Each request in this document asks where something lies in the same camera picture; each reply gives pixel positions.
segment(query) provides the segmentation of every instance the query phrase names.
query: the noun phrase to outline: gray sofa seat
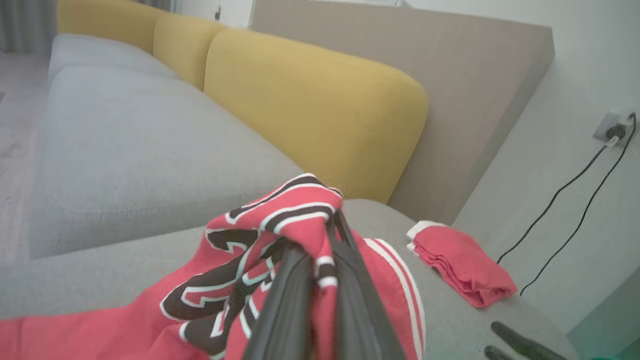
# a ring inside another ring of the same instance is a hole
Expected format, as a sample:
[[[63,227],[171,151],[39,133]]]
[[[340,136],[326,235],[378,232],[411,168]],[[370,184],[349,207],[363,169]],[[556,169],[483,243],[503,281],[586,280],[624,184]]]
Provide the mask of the gray sofa seat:
[[[51,83],[32,258],[205,225],[301,169],[193,86],[66,66]]]
[[[51,49],[49,85],[62,69],[73,65],[119,67],[178,78],[158,59],[133,45],[89,35],[60,34]]]
[[[424,305],[428,359],[483,359],[487,345],[523,359],[491,332],[490,324],[496,320],[567,359],[576,359],[564,334],[524,299],[515,296],[485,310],[468,304],[436,271],[406,250],[404,234],[415,223],[411,219],[370,200],[348,200],[344,211],[352,228],[363,236],[386,240],[411,270]],[[0,289],[12,289],[0,291],[0,318],[126,305],[144,288],[189,261],[203,230],[53,256],[0,272]]]

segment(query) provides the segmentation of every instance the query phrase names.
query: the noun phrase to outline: yellow backrest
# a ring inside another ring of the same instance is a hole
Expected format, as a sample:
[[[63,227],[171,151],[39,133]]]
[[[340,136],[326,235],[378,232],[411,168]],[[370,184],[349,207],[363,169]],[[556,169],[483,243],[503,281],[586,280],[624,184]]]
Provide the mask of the yellow backrest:
[[[227,29],[204,92],[349,198],[386,202],[427,117],[422,87],[375,61]]]
[[[126,0],[58,0],[58,33],[108,38],[154,50],[154,31],[164,11]]]
[[[217,22],[165,12],[156,23],[153,55],[202,90],[211,40],[225,28]]]

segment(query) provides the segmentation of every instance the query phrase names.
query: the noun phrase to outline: power socket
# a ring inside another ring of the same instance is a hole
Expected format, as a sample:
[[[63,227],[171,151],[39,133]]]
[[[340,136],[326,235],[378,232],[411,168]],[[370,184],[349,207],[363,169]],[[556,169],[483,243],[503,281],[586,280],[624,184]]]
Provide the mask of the power socket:
[[[604,117],[595,134],[593,134],[593,137],[608,142],[610,140],[607,136],[608,130],[619,125],[624,127],[625,136],[618,140],[616,146],[624,146],[627,143],[627,139],[631,136],[631,131],[633,131],[634,121],[631,119],[631,114],[633,113],[638,114],[638,112],[633,109],[611,110]]]

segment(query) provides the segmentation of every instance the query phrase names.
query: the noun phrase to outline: beige headboard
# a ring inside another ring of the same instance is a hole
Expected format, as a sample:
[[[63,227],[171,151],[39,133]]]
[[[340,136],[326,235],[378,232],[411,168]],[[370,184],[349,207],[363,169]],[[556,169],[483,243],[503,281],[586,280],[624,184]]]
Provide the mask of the beige headboard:
[[[555,55],[544,26],[410,8],[256,0],[251,28],[380,61],[422,84],[427,125],[388,204],[446,224]]]

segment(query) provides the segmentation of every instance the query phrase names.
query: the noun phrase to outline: clothing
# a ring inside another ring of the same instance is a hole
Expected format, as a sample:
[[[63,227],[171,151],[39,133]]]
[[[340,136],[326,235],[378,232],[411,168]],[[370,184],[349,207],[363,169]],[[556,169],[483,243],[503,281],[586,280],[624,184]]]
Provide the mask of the clothing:
[[[0,354],[7,360],[240,359],[291,240],[314,259],[313,346],[318,359],[333,359],[338,284],[325,222],[341,206],[338,190],[312,174],[295,177],[211,220],[191,261],[128,306],[0,321]],[[422,359],[424,311],[415,281],[391,246],[354,236],[407,358]]]
[[[461,231],[420,221],[407,237],[412,240],[407,248],[436,268],[442,279],[475,307],[489,307],[517,291],[509,273]]]

